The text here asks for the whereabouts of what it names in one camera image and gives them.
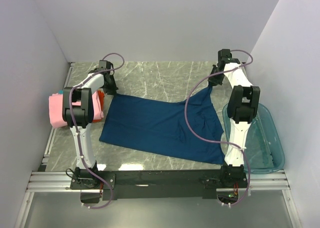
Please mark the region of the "blue t shirt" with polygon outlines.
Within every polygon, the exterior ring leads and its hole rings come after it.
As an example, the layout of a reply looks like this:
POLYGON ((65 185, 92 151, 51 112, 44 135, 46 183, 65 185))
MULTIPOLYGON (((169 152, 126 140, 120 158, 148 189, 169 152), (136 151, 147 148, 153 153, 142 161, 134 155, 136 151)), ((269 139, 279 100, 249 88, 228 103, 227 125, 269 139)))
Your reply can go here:
POLYGON ((155 154, 223 164, 224 132, 206 87, 189 101, 169 103, 118 94, 113 97, 99 140, 155 154))

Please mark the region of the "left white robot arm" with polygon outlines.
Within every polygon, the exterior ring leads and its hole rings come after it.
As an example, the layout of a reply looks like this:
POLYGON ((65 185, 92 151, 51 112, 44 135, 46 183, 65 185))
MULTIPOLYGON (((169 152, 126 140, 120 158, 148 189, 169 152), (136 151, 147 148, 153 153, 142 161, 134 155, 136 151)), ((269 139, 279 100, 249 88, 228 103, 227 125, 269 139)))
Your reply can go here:
POLYGON ((91 141, 91 125, 95 114, 93 93, 100 89, 107 95, 115 95, 118 90, 114 66, 107 60, 100 60, 98 67, 91 70, 81 83, 65 87, 62 97, 62 118, 72 132, 76 149, 72 183, 89 189, 101 183, 91 141))

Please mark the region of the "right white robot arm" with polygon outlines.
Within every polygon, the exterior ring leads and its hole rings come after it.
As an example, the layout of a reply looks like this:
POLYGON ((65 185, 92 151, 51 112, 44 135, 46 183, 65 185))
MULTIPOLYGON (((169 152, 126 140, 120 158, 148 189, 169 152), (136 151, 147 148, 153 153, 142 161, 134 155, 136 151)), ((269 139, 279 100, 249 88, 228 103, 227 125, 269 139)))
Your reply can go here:
POLYGON ((245 64, 233 58, 232 50, 221 49, 217 53, 217 64, 212 66, 208 85, 222 85, 227 79, 232 92, 227 104, 230 135, 225 164, 221 167, 219 181, 224 187, 246 182, 244 172, 246 139, 253 119, 258 112, 260 88, 253 85, 243 71, 245 64))

